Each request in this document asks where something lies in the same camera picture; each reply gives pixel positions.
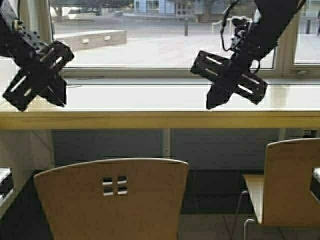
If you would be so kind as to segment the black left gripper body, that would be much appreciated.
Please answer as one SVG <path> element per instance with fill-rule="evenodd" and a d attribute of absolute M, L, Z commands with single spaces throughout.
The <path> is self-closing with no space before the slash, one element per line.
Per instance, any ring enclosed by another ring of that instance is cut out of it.
<path fill-rule="evenodd" d="M 2 97 L 19 111 L 29 104 L 49 85 L 49 82 L 75 57 L 71 48 L 56 40 L 40 53 L 22 63 Z"/>

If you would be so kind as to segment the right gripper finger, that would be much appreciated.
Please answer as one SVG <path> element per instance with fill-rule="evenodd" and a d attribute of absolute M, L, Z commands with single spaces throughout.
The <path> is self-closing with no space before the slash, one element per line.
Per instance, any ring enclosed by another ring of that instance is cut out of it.
<path fill-rule="evenodd" d="M 227 91 L 216 84 L 212 84 L 206 96 L 206 109 L 211 110 L 226 104 L 233 92 Z"/>

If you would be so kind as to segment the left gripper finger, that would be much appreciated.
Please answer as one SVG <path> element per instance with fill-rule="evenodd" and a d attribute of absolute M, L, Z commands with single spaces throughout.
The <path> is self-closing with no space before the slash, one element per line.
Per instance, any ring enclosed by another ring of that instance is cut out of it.
<path fill-rule="evenodd" d="M 67 82 L 57 74 L 39 96 L 48 103 L 63 108 L 67 104 Z"/>

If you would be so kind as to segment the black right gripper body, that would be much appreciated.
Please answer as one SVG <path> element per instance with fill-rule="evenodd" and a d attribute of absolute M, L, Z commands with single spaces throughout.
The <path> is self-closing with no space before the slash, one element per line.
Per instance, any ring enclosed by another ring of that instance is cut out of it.
<path fill-rule="evenodd" d="M 190 72 L 255 105 L 264 99 L 268 88 L 268 84 L 249 69 L 239 68 L 231 59 L 203 50 L 199 51 Z"/>

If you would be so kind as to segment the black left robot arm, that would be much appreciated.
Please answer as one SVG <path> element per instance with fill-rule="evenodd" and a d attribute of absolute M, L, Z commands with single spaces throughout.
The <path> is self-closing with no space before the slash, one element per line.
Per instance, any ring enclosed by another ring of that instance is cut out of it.
<path fill-rule="evenodd" d="M 36 96 L 50 104 L 67 104 L 67 82 L 60 71 L 74 59 L 71 48 L 61 41 L 41 41 L 28 30 L 8 0 L 0 2 L 0 55 L 19 67 L 2 97 L 19 111 L 25 111 Z"/>

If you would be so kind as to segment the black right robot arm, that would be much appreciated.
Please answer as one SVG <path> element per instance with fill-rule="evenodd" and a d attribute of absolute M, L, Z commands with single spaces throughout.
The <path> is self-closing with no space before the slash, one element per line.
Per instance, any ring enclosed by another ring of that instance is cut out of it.
<path fill-rule="evenodd" d="M 282 33 L 304 4 L 303 0 L 257 0 L 257 20 L 246 16 L 231 19 L 235 29 L 230 58 L 198 52 L 190 71 L 211 81 L 206 109 L 226 104 L 233 94 L 255 105 L 263 100 L 268 84 L 250 70 L 252 63 L 260 62 L 277 47 Z"/>

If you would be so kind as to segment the robot base left corner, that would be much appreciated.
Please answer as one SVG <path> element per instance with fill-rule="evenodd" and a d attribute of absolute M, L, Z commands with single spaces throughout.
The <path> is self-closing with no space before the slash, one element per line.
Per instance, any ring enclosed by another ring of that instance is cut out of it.
<path fill-rule="evenodd" d="M 0 168 L 0 205 L 2 206 L 8 197 L 14 192 L 14 180 L 12 169 Z"/>

